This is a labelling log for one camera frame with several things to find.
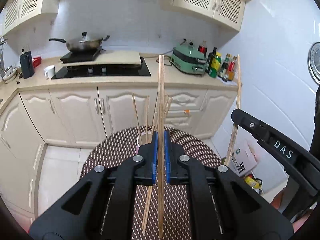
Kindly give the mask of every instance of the metal pot lid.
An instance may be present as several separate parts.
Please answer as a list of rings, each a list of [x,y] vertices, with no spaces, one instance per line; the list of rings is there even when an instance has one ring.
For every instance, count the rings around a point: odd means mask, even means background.
[[[102,41],[102,40],[103,40],[103,37],[101,35],[93,35],[93,34],[88,35],[86,32],[83,32],[81,38],[72,39],[68,41],[68,43],[77,43],[77,42],[83,43],[86,41]]]
[[[308,54],[309,72],[317,84],[320,84],[320,41],[312,44]]]

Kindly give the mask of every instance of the round table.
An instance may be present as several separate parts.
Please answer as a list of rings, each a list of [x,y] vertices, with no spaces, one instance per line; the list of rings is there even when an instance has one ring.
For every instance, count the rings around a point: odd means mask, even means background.
[[[171,141],[182,145],[187,155],[209,167],[217,167],[221,164],[217,155],[201,140],[181,130],[167,127],[165,129],[170,131]],[[104,140],[90,153],[84,163],[80,178],[98,164],[111,168],[134,156],[137,136],[137,128],[132,127],[114,133]],[[147,192],[147,186],[137,186],[132,224],[132,239],[134,240],[158,239],[157,182],[153,186],[145,236],[141,230]],[[165,184],[163,239],[191,240],[186,186],[167,186]]]

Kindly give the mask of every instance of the white mug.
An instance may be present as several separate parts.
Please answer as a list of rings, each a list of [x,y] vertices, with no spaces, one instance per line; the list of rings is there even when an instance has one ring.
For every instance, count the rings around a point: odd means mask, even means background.
[[[54,65],[47,66],[44,68],[44,76],[48,78],[52,78],[55,75]]]

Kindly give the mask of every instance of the soy sauce bottle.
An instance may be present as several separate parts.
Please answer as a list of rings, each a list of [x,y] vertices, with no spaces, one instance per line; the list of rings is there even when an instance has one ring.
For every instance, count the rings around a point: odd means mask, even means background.
[[[223,64],[222,64],[222,66],[221,66],[221,68],[220,68],[220,71],[219,71],[218,76],[221,77],[221,78],[224,77],[225,73],[226,73],[227,70],[228,70],[229,58],[230,58],[230,54],[227,54],[227,56],[226,56],[226,58],[225,58],[225,60],[224,60],[224,62],[223,62]]]

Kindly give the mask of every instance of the lower cabinet door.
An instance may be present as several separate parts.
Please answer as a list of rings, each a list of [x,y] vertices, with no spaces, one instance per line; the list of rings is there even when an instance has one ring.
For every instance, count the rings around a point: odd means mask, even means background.
[[[58,116],[72,136],[72,146],[93,148],[106,138],[97,87],[49,92]]]
[[[235,91],[208,90],[201,106],[201,118],[198,120],[193,135],[199,139],[212,137],[222,124],[233,101]]]
[[[17,223],[23,228],[23,230],[28,232],[31,224],[33,223],[33,221],[35,221],[35,215],[21,208],[18,208],[17,206],[6,200],[4,200],[4,203]]]
[[[192,134],[199,119],[199,110],[169,111],[164,125]]]
[[[0,142],[0,194],[2,199],[34,213],[36,176]]]
[[[62,120],[58,116],[49,90],[36,90],[20,92],[23,104],[42,139],[57,146],[72,144]]]
[[[112,133],[137,126],[137,118],[133,106],[132,93],[134,93],[139,125],[146,124],[146,103],[149,96],[148,125],[152,125],[155,111],[157,89],[106,89],[98,87],[102,117],[105,127],[110,127],[107,136]]]
[[[31,168],[36,175],[44,141],[31,122],[19,94],[1,114],[0,129],[0,141],[16,160],[21,161],[25,167]]]

